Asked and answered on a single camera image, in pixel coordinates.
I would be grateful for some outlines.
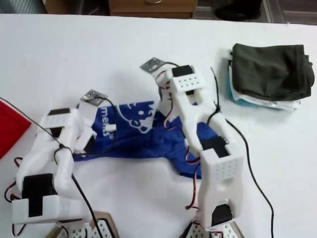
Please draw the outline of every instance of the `wooden cabinet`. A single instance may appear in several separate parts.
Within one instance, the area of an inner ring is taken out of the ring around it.
[[[113,16],[190,18],[196,0],[109,0]]]

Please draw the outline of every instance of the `white table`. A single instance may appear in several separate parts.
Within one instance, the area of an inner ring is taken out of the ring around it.
[[[39,120],[51,108],[74,106],[91,88],[116,104],[158,100],[155,82],[139,69],[151,57],[199,66],[214,93],[212,65],[223,114],[247,138],[255,176],[275,208],[275,237],[315,237],[316,87],[296,112],[287,113],[238,106],[228,100],[224,85],[226,58],[235,43],[304,44],[317,63],[316,38],[317,27],[303,25],[0,15],[0,95]],[[33,126],[0,160],[1,193],[17,171],[13,158],[29,151],[34,135]],[[112,214],[122,238],[175,238],[194,216],[184,209],[192,180],[177,175],[164,158],[99,158],[76,163],[74,173],[93,209]],[[270,209],[246,163],[243,183],[237,223],[247,238],[268,238]],[[0,214],[1,237],[11,237],[11,207],[3,197]],[[21,237],[43,237],[51,228],[31,225]]]

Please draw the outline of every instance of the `folded fabric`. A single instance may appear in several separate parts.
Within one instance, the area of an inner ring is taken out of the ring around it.
[[[232,52],[233,88],[267,101],[294,101],[311,95],[315,76],[303,45],[250,47]]]
[[[117,107],[117,133],[115,146],[112,147],[112,132],[104,132],[104,123],[115,123],[112,107],[101,107],[97,111],[93,130],[97,132],[97,138],[92,152],[109,150],[105,156],[119,158],[159,158],[170,160],[175,170],[182,176],[192,178],[198,164],[190,165],[185,161],[187,148],[184,145],[184,136],[181,132],[181,121],[176,118],[167,126],[175,126],[172,130],[166,130],[163,126],[165,117],[158,111],[153,101],[120,105]],[[200,139],[209,139],[217,134],[205,123],[197,126],[197,135]],[[75,161],[89,160],[100,155],[88,155],[86,157],[75,156]],[[190,154],[188,160],[194,160]],[[201,178],[201,170],[198,169],[197,177]]]
[[[0,102],[0,158],[18,141],[31,123]]]
[[[227,73],[227,91],[229,98],[235,102],[236,104],[240,106],[248,106],[248,107],[254,107],[254,106],[262,106],[262,107],[269,107],[269,108],[275,108],[275,109],[282,109],[287,111],[294,111],[299,108],[301,105],[300,100],[295,101],[267,101],[267,100],[261,100],[258,98],[254,98],[248,95],[241,94],[237,92],[232,85],[232,67],[231,67],[232,61],[229,60],[228,63],[228,73]]]

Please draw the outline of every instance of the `black wire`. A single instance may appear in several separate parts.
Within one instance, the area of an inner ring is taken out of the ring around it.
[[[264,192],[262,191],[261,187],[259,186],[254,174],[253,174],[253,171],[252,171],[252,168],[251,168],[251,163],[250,163],[250,154],[249,154],[249,145],[248,145],[248,142],[246,140],[246,138],[244,137],[244,135],[242,134],[242,132],[234,125],[232,124],[229,120],[227,120],[227,123],[232,126],[236,132],[241,136],[241,138],[243,139],[245,145],[246,145],[246,151],[247,151],[247,160],[248,160],[248,166],[249,166],[249,170],[250,170],[250,174],[251,174],[251,177],[253,179],[253,182],[255,183],[255,185],[257,186],[258,190],[260,191],[260,193],[262,194],[262,196],[264,197],[264,199],[266,200],[266,202],[268,203],[270,209],[271,209],[271,212],[272,212],[272,215],[271,215],[271,237],[274,238],[274,233],[273,233],[273,225],[274,225],[274,209],[273,209],[273,206],[271,204],[271,202],[269,201],[269,199],[267,198],[267,196],[264,194]]]
[[[56,153],[57,153],[59,150],[61,150],[61,149],[68,149],[68,150],[70,151],[70,153],[71,153],[73,159],[74,159],[74,155],[73,155],[71,149],[70,149],[69,147],[66,147],[66,146],[64,146],[63,144],[61,144],[61,145],[59,146],[59,148],[54,151],[54,155],[53,155],[53,156],[54,156],[54,161],[55,161],[55,163],[56,163],[57,165],[58,165],[58,163],[57,163],[57,161],[56,161]],[[99,234],[100,238],[102,238],[102,237],[103,237],[103,234],[102,234],[101,231],[100,231],[100,228],[99,228],[99,226],[98,226],[98,222],[97,222],[97,219],[96,219],[96,217],[95,217],[94,211],[93,211],[93,209],[92,209],[92,207],[91,207],[91,205],[90,205],[90,203],[89,203],[89,201],[88,201],[88,199],[87,199],[87,197],[86,197],[84,191],[81,189],[81,187],[80,187],[80,185],[79,185],[77,179],[75,178],[75,175],[74,175],[74,174],[71,174],[71,178],[73,179],[73,181],[74,181],[74,183],[75,183],[75,185],[76,185],[78,191],[80,192],[80,194],[82,195],[82,197],[83,197],[85,203],[87,204],[87,207],[88,207],[88,209],[89,209],[89,211],[90,211],[90,213],[91,213],[91,216],[93,217],[93,221],[94,221],[95,226],[96,226],[96,228],[97,228],[98,234]]]
[[[210,120],[212,119],[212,117],[213,117],[214,115],[216,115],[217,113],[220,112],[218,80],[217,80],[217,76],[216,76],[216,74],[215,74],[213,68],[210,67],[210,69],[212,70],[213,78],[214,78],[214,81],[215,81],[215,83],[216,83],[217,104],[216,104],[216,110],[215,110],[215,111],[208,117],[208,119],[207,119],[207,125],[209,125]]]
[[[112,107],[112,110],[113,110],[113,113],[114,113],[114,124],[117,125],[117,118],[118,118],[118,111],[117,111],[117,108],[114,106],[114,104],[112,103],[112,101],[106,97],[94,97],[92,99],[89,99],[87,101],[91,101],[93,99],[103,99],[103,100],[106,100],[108,101],[110,104],[111,104],[111,107]],[[80,153],[80,154],[74,154],[74,156],[85,156],[85,155],[107,155],[108,152],[114,148],[115,146],[115,140],[116,140],[116,130],[113,132],[113,139],[112,139],[112,146],[110,149],[108,150],[105,150],[103,152],[96,152],[96,153]]]
[[[49,133],[44,127],[42,127],[41,125],[39,125],[38,123],[36,123],[34,120],[32,120],[30,117],[28,117],[24,112],[22,112],[19,108],[17,108],[15,105],[13,105],[11,102],[9,102],[8,100],[0,97],[1,100],[5,101],[6,103],[8,103],[11,107],[13,107],[14,109],[16,109],[18,112],[20,112],[22,115],[24,115],[29,121],[31,121],[32,123],[34,123],[35,125],[37,125],[39,128],[41,128],[43,131],[45,131],[47,134],[49,134],[55,141],[57,141],[58,144],[60,144],[60,142],[51,134]]]
[[[214,73],[214,70],[213,68],[211,67],[211,70],[213,72],[213,75],[214,75],[214,80],[215,80],[215,83],[216,83],[216,93],[217,93],[217,105],[216,105],[216,110],[208,117],[208,120],[207,120],[207,125],[209,125],[210,123],[210,120],[211,118],[216,115],[218,112],[220,112],[220,105],[219,105],[219,89],[218,89],[218,80],[217,80],[217,77],[216,77],[216,74]],[[274,238],[274,233],[273,233],[273,225],[274,225],[274,209],[273,209],[273,206],[271,204],[271,202],[269,201],[269,199],[267,198],[267,196],[264,194],[264,192],[262,191],[261,187],[259,186],[254,174],[253,174],[253,171],[252,171],[252,167],[251,167],[251,163],[250,163],[250,153],[249,153],[249,145],[248,145],[248,142],[247,142],[247,139],[244,137],[244,135],[242,134],[242,132],[234,125],[232,124],[229,120],[227,120],[227,123],[232,126],[232,128],[234,128],[237,133],[241,136],[241,138],[243,139],[245,145],[246,145],[246,151],[247,151],[247,161],[248,161],[248,167],[249,167],[249,171],[250,171],[250,174],[251,174],[251,177],[252,177],[252,180],[253,182],[255,183],[256,187],[258,188],[258,190],[260,191],[260,193],[262,194],[262,196],[264,197],[264,199],[266,200],[266,202],[268,203],[270,209],[271,209],[271,238]]]
[[[173,63],[173,62],[164,62],[160,67],[156,68],[155,70],[152,71],[152,73],[154,73],[155,71],[159,70],[163,65],[166,65],[166,64],[170,64],[170,65],[173,65],[175,67],[179,67],[178,64],[176,63]]]
[[[66,234],[67,234],[67,238],[69,238],[69,232],[68,232],[68,229],[65,227],[65,226],[61,226],[62,229],[64,229],[66,231]]]

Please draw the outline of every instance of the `blue bag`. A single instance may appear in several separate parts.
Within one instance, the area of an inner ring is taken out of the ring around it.
[[[158,158],[169,159],[176,171],[189,178],[194,176],[194,170],[198,164],[190,165],[185,161],[187,148],[184,145],[184,135],[179,126],[182,126],[179,118],[167,124],[168,127],[178,125],[172,130],[166,130],[163,126],[165,117],[159,111],[153,101],[125,104],[117,107],[117,132],[115,145],[112,147],[113,132],[104,130],[106,124],[114,124],[114,112],[112,107],[101,107],[97,111],[95,122],[92,126],[97,133],[97,138],[91,152],[107,152],[107,157],[118,158]],[[209,139],[217,136],[205,123],[197,125],[197,135],[200,139]],[[89,160],[100,155],[76,156],[75,161]],[[190,154],[188,160],[194,160]],[[200,168],[197,177],[201,178]]]

